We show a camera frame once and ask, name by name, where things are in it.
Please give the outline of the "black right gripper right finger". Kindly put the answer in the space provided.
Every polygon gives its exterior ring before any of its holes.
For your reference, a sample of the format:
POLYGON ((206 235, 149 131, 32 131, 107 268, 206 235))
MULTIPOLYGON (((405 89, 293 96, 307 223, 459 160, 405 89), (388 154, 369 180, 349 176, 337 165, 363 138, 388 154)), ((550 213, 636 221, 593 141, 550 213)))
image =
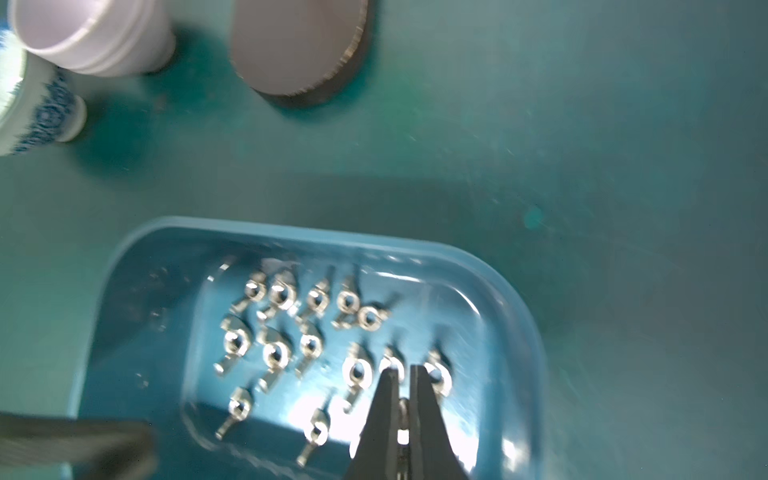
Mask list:
POLYGON ((422 365, 410 367, 409 448, 412 479, 469 479, 453 452, 432 378, 422 365))

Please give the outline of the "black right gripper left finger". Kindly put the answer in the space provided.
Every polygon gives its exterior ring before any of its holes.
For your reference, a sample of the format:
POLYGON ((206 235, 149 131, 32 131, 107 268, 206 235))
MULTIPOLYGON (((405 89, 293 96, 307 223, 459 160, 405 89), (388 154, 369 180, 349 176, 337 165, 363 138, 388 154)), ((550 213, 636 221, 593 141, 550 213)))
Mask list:
POLYGON ((399 420, 398 372, 387 369, 380 374, 356 455, 344 480, 397 478, 399 420))

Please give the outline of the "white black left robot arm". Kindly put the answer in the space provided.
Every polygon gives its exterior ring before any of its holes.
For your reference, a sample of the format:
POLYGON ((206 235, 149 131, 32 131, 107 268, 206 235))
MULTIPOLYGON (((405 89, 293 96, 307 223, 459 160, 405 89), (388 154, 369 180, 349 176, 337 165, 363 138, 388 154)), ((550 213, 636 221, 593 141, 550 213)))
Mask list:
POLYGON ((143 421, 1 414, 1 465, 69 464, 86 479, 148 479, 158 465, 152 427, 143 421))

